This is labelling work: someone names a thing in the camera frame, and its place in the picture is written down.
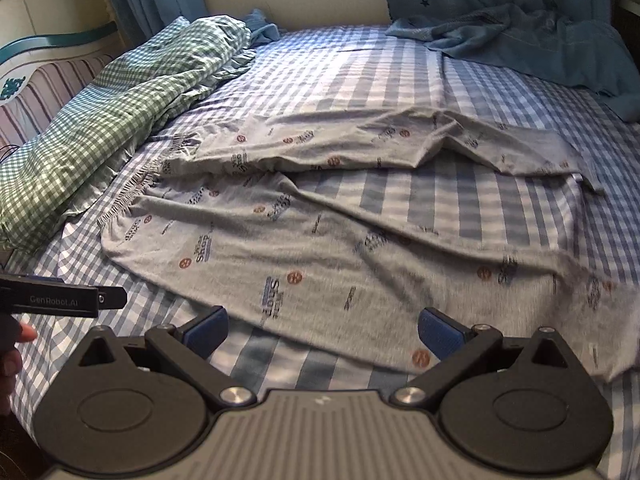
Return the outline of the person's left hand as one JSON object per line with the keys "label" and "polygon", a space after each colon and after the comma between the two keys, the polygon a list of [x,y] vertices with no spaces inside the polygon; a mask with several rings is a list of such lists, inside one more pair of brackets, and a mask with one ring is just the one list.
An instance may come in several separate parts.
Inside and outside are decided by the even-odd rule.
{"label": "person's left hand", "polygon": [[[36,330],[25,323],[21,324],[22,332],[17,341],[20,344],[33,342],[37,339]],[[17,374],[23,368],[21,353],[12,349],[1,356],[1,380],[0,380],[0,411],[6,416],[11,411],[11,396],[15,390]]]}

